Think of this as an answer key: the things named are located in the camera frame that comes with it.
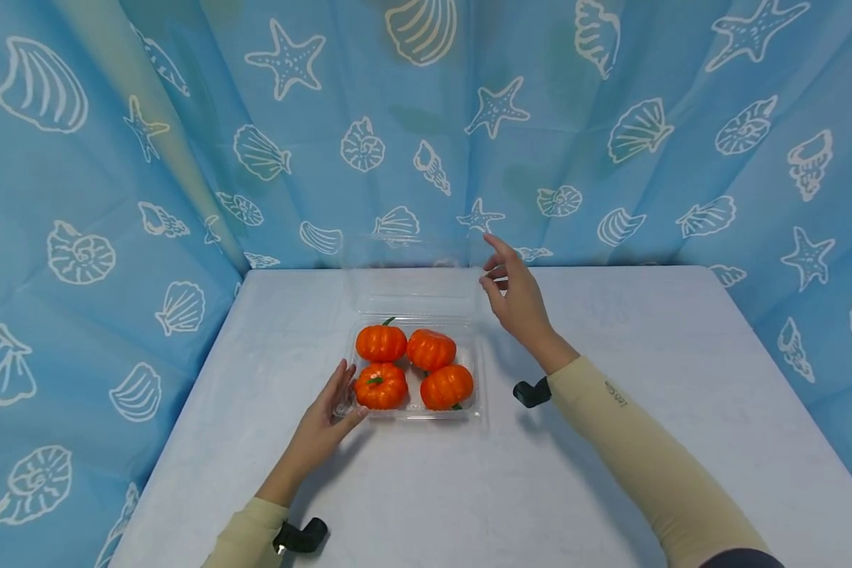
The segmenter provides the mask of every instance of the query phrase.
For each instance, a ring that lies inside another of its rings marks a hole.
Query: blue curtain
[[[109,562],[242,271],[484,231],[710,267],[852,473],[852,0],[0,1],[0,566]]]

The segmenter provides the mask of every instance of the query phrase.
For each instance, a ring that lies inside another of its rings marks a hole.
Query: table surface
[[[786,566],[852,567],[852,479],[709,270],[533,273],[559,333],[701,460]],[[349,288],[340,271],[251,271],[113,568],[200,566],[347,353]],[[484,298],[475,319],[484,420],[367,420],[301,490],[290,520],[320,516],[331,534],[288,564],[664,566],[593,449],[552,405],[511,396],[542,372]]]

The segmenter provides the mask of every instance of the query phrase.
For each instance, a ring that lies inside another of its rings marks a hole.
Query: white starfish print
[[[308,86],[313,91],[322,90],[322,83],[312,72],[312,60],[322,51],[325,36],[314,35],[303,43],[294,43],[278,20],[271,18],[269,26],[271,38],[275,41],[275,51],[254,51],[246,54],[243,60],[250,65],[275,71],[275,100],[283,101],[294,83]]]
[[[151,137],[157,134],[165,133],[170,130],[170,125],[164,123],[147,123],[141,115],[139,108],[139,98],[136,95],[129,96],[129,117],[123,116],[123,121],[136,134],[139,139],[139,145],[143,149],[145,161],[151,163],[151,157],[159,158],[158,151],[155,145],[151,143]]]
[[[820,283],[827,283],[829,270],[823,257],[836,245],[836,239],[811,243],[808,234],[805,234],[801,227],[793,227],[792,232],[795,236],[795,251],[791,255],[780,257],[779,261],[798,269],[798,292],[803,292],[815,278]]]
[[[707,73],[716,71],[726,61],[742,54],[748,55],[751,61],[763,61],[771,37],[807,12],[810,7],[810,2],[801,2],[780,10],[779,0],[763,0],[750,18],[726,16],[713,22],[711,29],[729,36],[729,43],[707,64]]]
[[[490,221],[502,221],[505,218],[505,214],[503,213],[484,213],[482,210],[482,197],[477,197],[477,200],[473,202],[473,207],[470,208],[470,215],[463,215],[458,217],[458,222],[461,225],[467,225],[468,231],[470,229],[476,229],[482,233],[492,232],[488,229],[488,223]]]
[[[470,121],[467,128],[464,128],[464,132],[473,134],[473,131],[484,125],[488,131],[488,137],[495,140],[499,134],[499,125],[502,124],[503,119],[507,118],[508,120],[517,121],[529,120],[530,113],[514,105],[514,96],[521,90],[521,85],[523,84],[523,77],[515,77],[514,81],[511,81],[499,93],[493,93],[484,86],[481,86],[477,90],[477,94],[480,97],[480,109],[477,111],[473,120]]]

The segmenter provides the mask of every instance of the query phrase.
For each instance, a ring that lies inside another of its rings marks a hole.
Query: right hand
[[[552,329],[540,285],[514,248],[494,234],[485,233],[484,240],[495,253],[484,264],[486,275],[480,278],[480,285],[505,331],[533,355],[546,375],[580,357]]]

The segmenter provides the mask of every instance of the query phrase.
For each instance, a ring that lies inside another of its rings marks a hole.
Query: plastic container lid
[[[345,239],[343,252],[349,295],[360,313],[469,318],[476,311],[480,268],[469,239],[365,234]],[[436,270],[424,277],[427,268]]]

